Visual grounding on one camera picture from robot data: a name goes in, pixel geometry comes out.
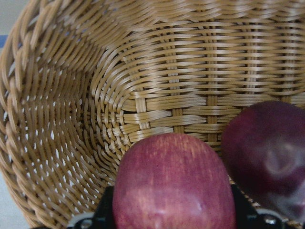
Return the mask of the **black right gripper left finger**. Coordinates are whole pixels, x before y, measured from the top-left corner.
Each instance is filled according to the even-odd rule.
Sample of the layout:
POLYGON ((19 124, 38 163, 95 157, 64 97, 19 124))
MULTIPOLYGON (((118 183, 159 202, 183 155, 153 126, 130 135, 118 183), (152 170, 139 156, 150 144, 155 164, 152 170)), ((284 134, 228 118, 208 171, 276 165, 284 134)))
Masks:
POLYGON ((93 229, 115 229, 112 212, 113 186, 108 186, 93 215, 93 229))

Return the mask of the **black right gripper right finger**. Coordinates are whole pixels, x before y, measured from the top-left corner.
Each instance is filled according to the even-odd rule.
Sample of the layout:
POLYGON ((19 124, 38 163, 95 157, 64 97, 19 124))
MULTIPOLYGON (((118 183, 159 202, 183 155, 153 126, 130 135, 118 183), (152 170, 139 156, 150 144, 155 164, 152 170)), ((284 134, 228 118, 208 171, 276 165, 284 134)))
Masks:
POLYGON ((231 184, 234 197, 236 224, 238 229, 257 229, 258 215, 252 204, 237 185, 231 184))

